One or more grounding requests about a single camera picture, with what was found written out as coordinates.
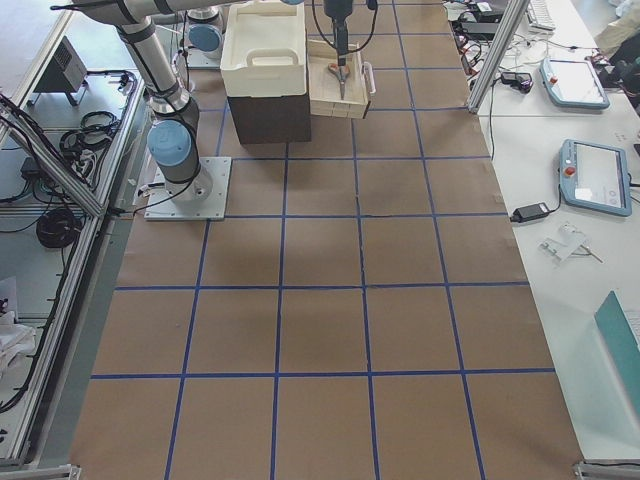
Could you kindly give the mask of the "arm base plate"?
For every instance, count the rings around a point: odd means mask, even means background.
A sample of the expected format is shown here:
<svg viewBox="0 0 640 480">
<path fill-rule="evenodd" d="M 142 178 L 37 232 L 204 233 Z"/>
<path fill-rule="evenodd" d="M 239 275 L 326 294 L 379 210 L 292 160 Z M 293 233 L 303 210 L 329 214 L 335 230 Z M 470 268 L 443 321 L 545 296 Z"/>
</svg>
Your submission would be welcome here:
<svg viewBox="0 0 640 480">
<path fill-rule="evenodd" d="M 147 220 L 187 221 L 223 220 L 232 167 L 230 157 L 201 157 L 200 173 L 191 185 L 177 196 L 182 186 L 165 185 L 164 175 L 155 167 L 153 183 L 161 183 L 150 191 L 151 206 L 143 211 Z"/>
</svg>

